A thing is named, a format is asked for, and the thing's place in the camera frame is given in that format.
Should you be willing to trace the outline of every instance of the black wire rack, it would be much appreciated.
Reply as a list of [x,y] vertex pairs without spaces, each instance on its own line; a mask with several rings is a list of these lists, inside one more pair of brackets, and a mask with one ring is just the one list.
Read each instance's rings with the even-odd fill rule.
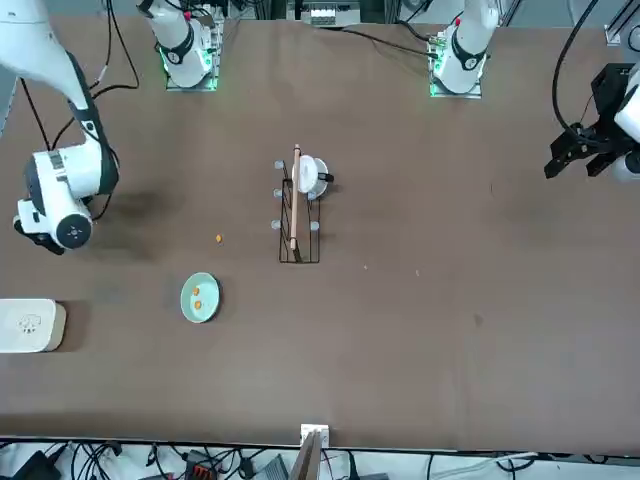
[[306,265],[320,262],[320,197],[304,197],[306,206],[306,222],[301,221],[304,213],[299,212],[298,231],[296,232],[297,242],[295,249],[291,248],[291,216],[293,198],[293,180],[289,177],[287,165],[281,162],[283,172],[282,190],[280,191],[280,239],[278,247],[278,261],[280,263],[295,263]]

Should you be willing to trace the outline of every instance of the light blue plate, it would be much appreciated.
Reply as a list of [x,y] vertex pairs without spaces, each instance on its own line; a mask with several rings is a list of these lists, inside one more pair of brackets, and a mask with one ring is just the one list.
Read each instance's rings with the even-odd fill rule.
[[[196,302],[201,302],[199,309]],[[204,323],[210,320],[220,304],[220,287],[213,275],[204,272],[194,273],[182,287],[180,308],[183,315],[193,323]]]

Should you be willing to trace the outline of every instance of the white cup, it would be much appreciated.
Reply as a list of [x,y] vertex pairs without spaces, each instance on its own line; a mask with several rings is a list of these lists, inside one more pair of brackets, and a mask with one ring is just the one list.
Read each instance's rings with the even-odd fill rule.
[[[292,175],[296,174],[295,166]],[[298,191],[319,197],[327,190],[327,185],[333,183],[333,175],[329,173],[327,164],[319,158],[310,155],[300,157],[300,178]]]

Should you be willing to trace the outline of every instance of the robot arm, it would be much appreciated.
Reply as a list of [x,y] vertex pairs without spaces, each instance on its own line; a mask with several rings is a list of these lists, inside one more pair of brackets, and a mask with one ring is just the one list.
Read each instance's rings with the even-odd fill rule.
[[110,194],[118,163],[74,56],[58,42],[41,0],[0,0],[0,64],[63,93],[82,126],[81,145],[35,152],[25,177],[29,198],[18,202],[14,227],[36,244],[62,254],[84,245],[91,215],[83,200]]
[[487,47],[500,21],[496,1],[465,0],[459,22],[445,31],[447,48],[435,76],[452,93],[469,92],[482,76]]
[[171,80],[181,88],[191,88],[213,68],[206,55],[212,47],[211,31],[195,18],[187,19],[174,6],[179,1],[143,0],[138,11],[153,30]]
[[[210,48],[209,29],[165,0],[143,0],[138,8],[172,80],[181,87],[200,82],[212,69],[203,55]],[[118,162],[84,74],[58,42],[42,0],[0,0],[0,65],[65,95],[84,133],[81,145],[33,153],[25,168],[29,197],[18,202],[14,218],[19,233],[61,255],[89,240],[93,222],[86,203],[113,192]]]
[[640,180],[640,63],[610,63],[591,82],[598,120],[588,127],[571,125],[551,144],[547,178],[576,160],[588,159],[587,175],[596,177],[612,166],[623,182]]

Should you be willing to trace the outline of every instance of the brown table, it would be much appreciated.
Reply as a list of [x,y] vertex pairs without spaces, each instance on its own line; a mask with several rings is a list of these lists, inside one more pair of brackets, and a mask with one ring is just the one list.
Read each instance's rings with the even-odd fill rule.
[[[96,75],[101,21],[56,24]],[[12,231],[42,148],[22,92],[0,142],[0,295],[69,308],[59,351],[0,357],[2,434],[295,444],[317,422],[341,446],[640,452],[640,189],[542,172],[567,30],[497,32],[467,101],[430,99],[424,58],[292,22],[231,22],[219,92],[167,93],[150,30],[122,27],[142,88],[98,102],[122,181],[88,248]],[[130,81],[115,51],[106,81]],[[569,120],[613,52],[579,36]],[[64,100],[33,94],[53,135]],[[270,228],[296,142],[340,187],[315,266],[280,265]],[[179,308],[195,271],[224,288],[204,325]]]

